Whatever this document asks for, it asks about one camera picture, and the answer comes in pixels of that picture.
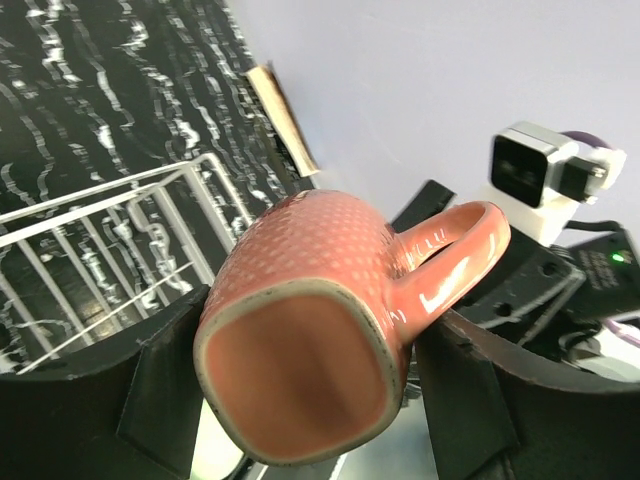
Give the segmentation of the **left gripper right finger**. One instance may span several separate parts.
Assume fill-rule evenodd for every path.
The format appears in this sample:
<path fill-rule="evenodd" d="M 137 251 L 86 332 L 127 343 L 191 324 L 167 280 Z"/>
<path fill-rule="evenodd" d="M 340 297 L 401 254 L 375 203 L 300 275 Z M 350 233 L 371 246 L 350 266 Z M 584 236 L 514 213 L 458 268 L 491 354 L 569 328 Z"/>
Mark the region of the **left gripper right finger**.
<path fill-rule="evenodd" d="M 415 349 L 439 478 L 638 478 L 638 384 L 552 362 L 454 311 Z"/>

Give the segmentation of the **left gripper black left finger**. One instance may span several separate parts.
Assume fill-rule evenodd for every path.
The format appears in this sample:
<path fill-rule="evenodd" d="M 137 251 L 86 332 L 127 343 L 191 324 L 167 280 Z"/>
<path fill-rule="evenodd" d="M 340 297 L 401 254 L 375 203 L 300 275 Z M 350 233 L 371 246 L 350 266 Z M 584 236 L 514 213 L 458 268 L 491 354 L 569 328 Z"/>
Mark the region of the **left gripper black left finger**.
<path fill-rule="evenodd" d="M 192 344 L 208 289 L 94 345 L 1 378 L 4 479 L 187 479 L 203 395 Z"/>

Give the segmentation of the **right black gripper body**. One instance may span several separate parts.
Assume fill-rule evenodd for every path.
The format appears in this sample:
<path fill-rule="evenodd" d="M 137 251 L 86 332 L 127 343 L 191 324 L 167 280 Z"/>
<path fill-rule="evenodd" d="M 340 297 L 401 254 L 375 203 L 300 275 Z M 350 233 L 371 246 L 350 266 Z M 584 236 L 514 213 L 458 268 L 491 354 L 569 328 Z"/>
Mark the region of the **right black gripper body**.
<path fill-rule="evenodd" d="M 553 320 L 585 280 L 585 273 L 516 228 L 491 272 L 452 310 L 520 345 Z"/>

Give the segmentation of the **white wire dish rack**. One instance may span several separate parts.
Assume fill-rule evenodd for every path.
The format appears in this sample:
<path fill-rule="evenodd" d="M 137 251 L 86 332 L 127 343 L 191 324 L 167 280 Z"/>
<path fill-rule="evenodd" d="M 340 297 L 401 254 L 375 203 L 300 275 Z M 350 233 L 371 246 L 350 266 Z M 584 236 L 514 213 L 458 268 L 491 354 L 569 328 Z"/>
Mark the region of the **white wire dish rack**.
<path fill-rule="evenodd" d="M 210 153 L 3 214 L 2 372 L 32 371 L 211 284 L 252 219 Z"/>

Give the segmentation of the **orange pink mug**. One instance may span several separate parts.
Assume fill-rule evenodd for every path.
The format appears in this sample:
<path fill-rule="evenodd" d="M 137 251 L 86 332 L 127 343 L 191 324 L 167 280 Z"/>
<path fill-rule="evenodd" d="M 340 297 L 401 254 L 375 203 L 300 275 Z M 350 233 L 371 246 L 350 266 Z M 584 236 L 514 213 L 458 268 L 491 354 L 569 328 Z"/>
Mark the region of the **orange pink mug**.
<path fill-rule="evenodd" d="M 397 232 L 344 192 L 283 200 L 238 240 L 205 302 L 193 346 L 205 399 L 230 439 L 267 465 L 359 447 L 397 416 L 413 341 L 510 238 L 486 201 Z"/>

